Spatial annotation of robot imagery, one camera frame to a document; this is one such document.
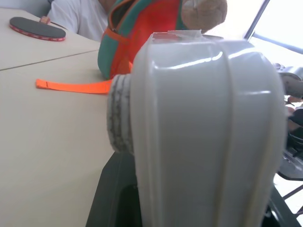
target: table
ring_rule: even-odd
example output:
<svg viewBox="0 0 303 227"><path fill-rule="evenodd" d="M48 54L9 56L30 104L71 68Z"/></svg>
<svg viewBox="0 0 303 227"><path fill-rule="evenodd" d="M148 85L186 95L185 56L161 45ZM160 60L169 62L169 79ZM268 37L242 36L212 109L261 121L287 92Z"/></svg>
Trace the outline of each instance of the table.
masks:
<svg viewBox="0 0 303 227"><path fill-rule="evenodd" d="M1 227L85 227L114 153L107 97L36 89L35 79L101 81L97 55L0 71Z"/></svg>
<svg viewBox="0 0 303 227"><path fill-rule="evenodd" d="M39 21L38 17L23 10L0 8L0 70L99 49L99 42L69 31L66 31L66 40L63 42L39 40L22 35L9 27L9 20L12 17Z"/></svg>

